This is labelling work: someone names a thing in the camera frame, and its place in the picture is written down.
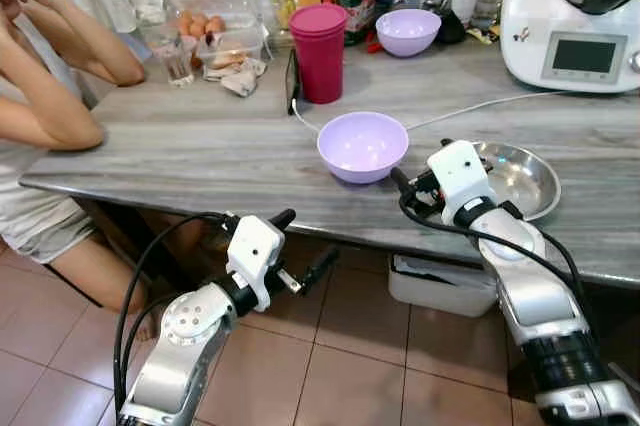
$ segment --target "black cable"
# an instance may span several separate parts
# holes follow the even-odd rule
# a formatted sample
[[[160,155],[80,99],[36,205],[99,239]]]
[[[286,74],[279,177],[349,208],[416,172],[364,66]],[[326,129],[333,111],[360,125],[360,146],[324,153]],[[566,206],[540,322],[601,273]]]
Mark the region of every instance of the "black cable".
[[[133,347],[133,342],[135,341],[136,332],[138,331],[138,328],[140,328],[140,325],[142,324],[142,321],[147,316],[147,314],[153,311],[153,308],[155,308],[156,306],[159,306],[162,303],[173,301],[174,299],[179,297],[181,294],[182,293],[173,293],[166,296],[162,296],[160,298],[156,298],[154,301],[149,303],[147,307],[144,310],[142,310],[140,314],[138,314],[138,317],[136,318],[133,325],[131,326],[131,330],[129,331],[129,336],[127,337],[127,342],[124,345],[124,352],[122,353],[122,361],[120,364],[120,374],[121,374],[120,386],[122,388],[122,391],[125,394],[125,397],[127,393],[127,369],[129,368],[129,355],[131,354],[131,348]]]
[[[133,271],[133,276],[131,278],[131,282],[129,283],[129,287],[127,288],[127,292],[125,293],[124,300],[122,301],[122,307],[120,309],[120,314],[118,316],[118,325],[116,326],[116,340],[113,347],[113,386],[114,386],[114,399],[116,412],[122,408],[125,397],[125,391],[122,389],[122,378],[121,378],[121,354],[122,354],[122,336],[124,335],[124,323],[127,316],[127,311],[129,310],[129,304],[131,303],[131,297],[133,296],[133,291],[135,290],[138,279],[140,279],[140,274],[142,273],[142,267],[145,264],[149,253],[156,247],[158,243],[160,243],[165,237],[171,234],[173,231],[178,229],[183,224],[189,223],[191,221],[195,221],[196,219],[214,219],[217,221],[222,221],[224,219],[224,215],[220,213],[200,213],[194,214],[184,218],[183,220],[177,222],[169,226],[167,229],[162,231],[158,236],[156,236],[151,243],[144,250],[140,259],[136,263],[136,267]]]
[[[540,230],[540,232],[542,233],[542,237],[547,241],[549,241],[560,252],[562,257],[566,261],[567,266],[569,266],[569,270],[571,271],[571,276],[573,276],[573,281],[575,283],[576,298],[578,300],[578,303],[580,304],[580,307],[582,308],[582,312],[587,318],[587,322],[591,326],[591,334],[596,343],[596,346],[598,346],[600,343],[600,333],[599,333],[598,323],[596,321],[593,308],[591,307],[591,303],[587,301],[587,293],[584,290],[584,283],[582,281],[582,276],[580,275],[580,271],[578,271],[578,267],[576,266],[576,263],[573,260],[571,253],[569,253],[569,250],[565,248],[564,244],[562,244],[556,238],[551,236],[549,233],[545,233],[542,230]]]
[[[576,300],[578,301],[578,304],[580,304],[581,298],[577,297],[578,296],[577,291],[575,290],[575,287],[571,284],[571,282],[566,277],[567,275],[564,272],[562,272],[560,269],[558,269],[556,266],[554,266],[552,263],[550,263],[544,258],[541,258],[537,254],[532,253],[528,249],[525,249],[522,246],[518,246],[517,244],[512,243],[511,241],[507,241],[506,239],[500,238],[498,236],[494,236],[492,234],[482,233],[480,231],[474,231],[472,229],[458,228],[457,226],[447,226],[445,224],[428,221],[418,216],[413,211],[411,211],[411,209],[409,209],[409,207],[406,205],[405,199],[402,197],[400,198],[399,204],[400,204],[400,209],[409,219],[411,219],[412,221],[415,221],[418,224],[421,224],[422,226],[426,226],[427,228],[431,228],[431,229],[436,229],[438,231],[444,231],[447,233],[459,234],[462,236],[471,236],[476,239],[485,239],[487,241],[493,241],[494,243],[502,244],[503,246],[507,246],[508,248],[511,248],[514,251],[517,251],[518,253],[524,256],[527,256],[528,258],[532,259],[536,263],[540,264],[541,266],[543,266],[544,268],[548,269],[553,274],[558,276],[558,278],[560,278],[560,280],[564,284],[566,284],[567,287],[576,295]]]

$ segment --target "gray shorts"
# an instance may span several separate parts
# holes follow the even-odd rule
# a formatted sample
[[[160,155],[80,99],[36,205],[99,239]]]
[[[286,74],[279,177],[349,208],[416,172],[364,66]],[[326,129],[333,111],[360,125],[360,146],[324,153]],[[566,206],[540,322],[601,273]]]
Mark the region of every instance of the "gray shorts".
[[[78,211],[64,221],[32,236],[16,252],[22,256],[29,256],[40,264],[50,263],[95,231],[92,219],[84,211]]]

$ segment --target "white shirt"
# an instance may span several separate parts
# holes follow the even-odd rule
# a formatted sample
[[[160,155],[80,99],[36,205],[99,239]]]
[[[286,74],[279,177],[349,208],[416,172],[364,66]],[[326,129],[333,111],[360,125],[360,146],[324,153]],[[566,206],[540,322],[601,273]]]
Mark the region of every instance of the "white shirt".
[[[14,24],[31,42],[51,74],[80,98],[80,90],[71,69],[31,21],[20,15]],[[4,78],[0,78],[0,95],[28,104],[22,91]],[[18,184],[20,176],[46,152],[0,139],[0,234],[13,249],[20,248],[30,237],[55,226],[79,210],[79,206],[66,196],[24,188]]]

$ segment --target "kitchen counter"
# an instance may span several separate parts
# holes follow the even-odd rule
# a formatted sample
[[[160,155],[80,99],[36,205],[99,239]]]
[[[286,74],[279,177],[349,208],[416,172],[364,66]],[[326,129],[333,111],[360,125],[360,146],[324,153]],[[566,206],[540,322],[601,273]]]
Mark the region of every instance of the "kitchen counter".
[[[340,182],[325,169],[315,134],[285,113],[281,53],[242,99],[197,81],[178,90],[157,67],[149,80],[114,90],[95,109],[105,143],[84,153],[51,153],[25,185],[170,212],[298,212],[293,230],[391,251],[478,261],[461,237],[405,218],[390,180]],[[358,110],[407,126],[482,101],[535,92],[511,77],[497,45],[432,47],[410,59],[363,47],[345,53],[344,95],[323,106],[299,103],[309,121]],[[424,169],[443,137],[501,141],[546,159],[562,182],[560,204],[536,224],[574,254],[585,278],[640,288],[640,110],[638,92],[544,96],[491,105],[410,132],[402,168]],[[551,255],[558,264],[556,255]]]

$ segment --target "red cup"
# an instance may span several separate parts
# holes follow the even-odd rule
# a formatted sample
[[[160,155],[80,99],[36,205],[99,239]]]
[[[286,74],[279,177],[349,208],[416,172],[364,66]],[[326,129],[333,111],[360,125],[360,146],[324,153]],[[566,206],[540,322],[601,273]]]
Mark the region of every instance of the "red cup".
[[[330,103],[342,96],[346,23],[346,11],[335,4],[316,4],[291,16],[302,90],[312,103]]]

